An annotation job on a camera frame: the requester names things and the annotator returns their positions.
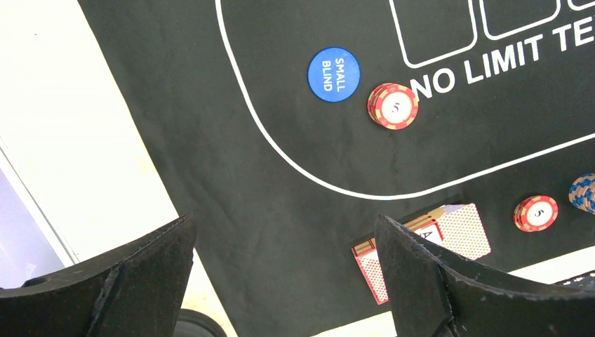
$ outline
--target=white curved line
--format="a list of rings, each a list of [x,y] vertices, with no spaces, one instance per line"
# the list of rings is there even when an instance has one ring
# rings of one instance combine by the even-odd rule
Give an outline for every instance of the white curved line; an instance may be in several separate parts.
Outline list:
[[[573,2],[573,0],[568,0],[568,5],[570,6],[570,9],[572,9],[573,11],[582,11],[583,9],[595,6],[595,1],[591,1],[588,4],[577,6]]]
[[[475,43],[477,43],[477,24],[475,23],[475,13],[473,12],[473,2],[472,2],[472,0],[469,0],[469,17],[471,18],[471,26],[472,26],[472,30],[473,30],[473,41],[471,41],[470,45],[463,47],[461,49],[457,49],[456,51],[451,51],[444,55],[436,56],[435,58],[426,60],[424,62],[412,63],[409,61],[409,58],[407,57],[407,52],[405,51],[405,43],[403,42],[403,36],[401,35],[401,26],[399,24],[399,19],[396,16],[394,0],[389,0],[389,5],[391,6],[392,18],[394,21],[394,26],[396,28],[396,35],[399,37],[399,45],[401,46],[401,52],[403,54],[403,61],[409,68],[417,69],[417,68],[423,67],[425,65],[429,65],[434,62],[444,60],[445,58],[449,58],[450,56],[464,53],[465,51],[471,50],[475,46]]]
[[[483,21],[483,32],[486,33],[486,36],[488,37],[488,39],[490,39],[492,41],[500,40],[500,39],[503,39],[505,37],[509,37],[511,35],[514,35],[516,33],[520,33],[522,31],[525,31],[527,29],[531,29],[531,28],[537,27],[539,25],[543,25],[544,23],[550,22],[553,19],[555,19],[556,16],[558,16],[558,14],[560,13],[560,9],[562,8],[561,0],[556,0],[556,10],[554,11],[554,14],[552,14],[550,17],[545,18],[545,19],[541,19],[541,20],[539,20],[537,22],[530,23],[529,25],[525,25],[525,26],[522,26],[522,27],[517,28],[517,29],[513,29],[513,30],[511,30],[509,32],[505,32],[505,33],[502,33],[502,34],[499,34],[499,35],[492,35],[488,31],[488,19],[486,18],[486,9],[484,8],[483,1],[484,0],[479,0],[479,10],[481,11],[481,19]]]
[[[550,152],[554,152],[557,151],[559,149],[563,149],[565,147],[569,147],[571,145],[574,144],[578,144],[581,142],[584,142],[586,140],[589,139],[593,139],[595,138],[595,133],[592,133],[590,135],[581,137],[581,138],[577,138],[575,140],[571,140],[570,142],[566,142],[566,143],[562,143],[560,145],[556,145],[554,147],[550,147],[547,148],[545,150],[541,150],[539,152],[533,153],[533,154],[529,154],[528,156],[524,156],[512,161],[508,161],[506,163],[494,166],[492,168],[488,168],[486,170],[483,171],[479,171],[477,173],[473,173],[469,176],[465,176],[463,178],[459,178],[457,180],[453,180],[449,183],[444,183],[442,185],[438,185],[432,188],[429,188],[427,190],[423,190],[420,192],[414,192],[414,193],[408,193],[408,194],[397,194],[397,195],[374,195],[374,194],[364,194],[364,193],[358,193],[358,192],[353,192],[353,191],[349,191],[346,189],[343,189],[341,187],[337,187],[334,185],[331,185],[329,183],[327,183],[324,180],[321,180],[315,176],[313,176],[310,172],[304,170],[302,167],[300,167],[298,164],[295,163],[295,161],[293,161],[285,152],[283,152],[283,150],[275,143],[275,141],[273,140],[273,138],[271,138],[271,136],[269,135],[269,133],[267,132],[267,130],[265,129],[265,127],[262,125],[262,122],[260,121],[260,118],[258,118],[258,115],[256,114],[256,111],[254,109],[254,106],[252,105],[252,101],[250,100],[250,96],[248,95],[248,91],[246,90],[246,85],[243,82],[241,73],[240,73],[240,69],[238,68],[238,64],[236,62],[236,58],[234,57],[234,53],[232,52],[232,47],[229,45],[229,39],[227,38],[227,32],[225,31],[225,24],[223,23],[223,12],[221,10],[221,0],[215,0],[215,7],[217,8],[217,21],[219,24],[219,29],[221,31],[221,37],[223,39],[223,44],[225,45],[225,50],[227,52],[227,56],[229,56],[229,61],[232,64],[232,68],[234,69],[234,73],[236,74],[236,78],[238,80],[238,84],[240,85],[240,90],[242,92],[243,98],[244,100],[246,100],[246,105],[248,106],[248,110],[250,110],[250,114],[252,115],[252,118],[254,119],[254,122],[256,123],[256,126],[258,127],[258,129],[260,130],[260,132],[262,133],[262,135],[265,137],[265,139],[267,140],[267,142],[269,142],[269,144],[273,147],[273,149],[283,158],[285,159],[285,161],[287,161],[288,164],[291,165],[291,167],[293,167],[295,170],[297,170],[298,172],[300,172],[302,175],[306,176],[306,178],[314,181],[315,183],[319,184],[320,186],[326,187],[329,190],[333,190],[335,192],[339,192],[341,194],[345,194],[345,195],[349,195],[351,197],[356,197],[356,198],[362,198],[362,199],[369,199],[369,200],[400,200],[400,199],[410,199],[410,198],[415,198],[415,197],[421,197],[423,195],[426,194],[430,194],[433,193],[435,191],[439,191],[442,190],[444,188],[450,187],[450,186],[454,186],[454,185],[458,185],[460,183],[464,183],[466,181],[469,181],[471,179],[475,179],[477,177],[481,177],[484,176],[486,174],[492,173],[492,172],[496,172],[498,170],[501,169],[505,169],[509,166],[513,166],[515,164],[521,163],[523,161],[528,161],[529,159],[533,159],[539,156],[542,156],[544,154],[548,154]]]

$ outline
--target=blue button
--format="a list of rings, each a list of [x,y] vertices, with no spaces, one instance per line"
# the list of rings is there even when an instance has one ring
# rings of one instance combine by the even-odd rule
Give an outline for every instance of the blue button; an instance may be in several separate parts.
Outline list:
[[[314,56],[308,82],[314,95],[327,102],[346,100],[359,84],[359,64],[343,48],[327,48]]]

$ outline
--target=blue poker chip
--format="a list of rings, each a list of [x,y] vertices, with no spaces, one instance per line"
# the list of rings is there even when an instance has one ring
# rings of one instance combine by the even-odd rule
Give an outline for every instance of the blue poker chip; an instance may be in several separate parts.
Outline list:
[[[595,213],[595,174],[580,176],[568,191],[570,203],[583,211]]]
[[[314,95],[326,102],[348,99],[359,85],[359,63],[343,48],[331,47],[320,51],[308,69],[308,83]]]

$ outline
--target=felt surface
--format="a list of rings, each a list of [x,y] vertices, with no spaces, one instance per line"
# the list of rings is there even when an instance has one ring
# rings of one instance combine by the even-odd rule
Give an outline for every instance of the felt surface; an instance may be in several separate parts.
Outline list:
[[[542,2],[530,15],[489,11],[489,20],[510,20],[490,25],[491,34],[555,10],[555,1]],[[592,140],[425,196],[373,201],[297,172],[265,139],[244,97],[281,150],[325,182],[374,195],[423,191],[595,132],[595,44],[576,46],[569,30],[563,52],[551,33],[594,8],[571,11],[563,2],[555,20],[497,41],[486,37],[474,3],[473,48],[412,68],[388,1],[222,0],[242,92],[214,0],[80,0],[176,209],[201,218],[196,247],[240,336],[308,336],[387,311],[375,304],[350,252],[371,237],[379,213],[405,221],[433,206],[475,202],[492,246],[481,262],[503,271],[593,245],[594,219],[567,202],[574,179],[593,170]],[[396,6],[411,13],[399,16],[409,63],[473,42],[468,3],[442,6]],[[444,11],[450,17],[440,17]],[[434,12],[435,23],[420,19]],[[489,78],[467,83],[465,60],[477,77],[484,53],[491,62],[492,51],[504,57],[506,46],[539,34],[539,60],[523,44],[525,65],[516,56],[515,69],[495,75],[491,63]],[[361,66],[355,94],[335,104],[307,84],[309,61],[329,46],[351,51]],[[432,90],[431,98],[418,93],[410,127],[388,131],[370,120],[366,99],[376,85],[423,84],[426,74],[433,85],[443,68],[453,71],[454,87]],[[439,86],[447,79],[440,76]],[[512,211],[535,193],[555,198],[560,215],[547,231],[525,233]]]

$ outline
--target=poker chip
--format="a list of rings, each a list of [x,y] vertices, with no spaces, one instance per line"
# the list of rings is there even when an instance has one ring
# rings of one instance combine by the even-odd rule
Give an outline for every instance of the poker chip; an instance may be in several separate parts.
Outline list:
[[[551,226],[558,217],[558,204],[546,195],[535,195],[516,206],[513,221],[524,232],[539,232]]]
[[[417,116],[418,100],[414,92],[395,83],[377,86],[368,97],[370,118],[391,130],[406,128]]]
[[[577,178],[570,186],[568,200],[574,207],[595,214],[595,173]]]

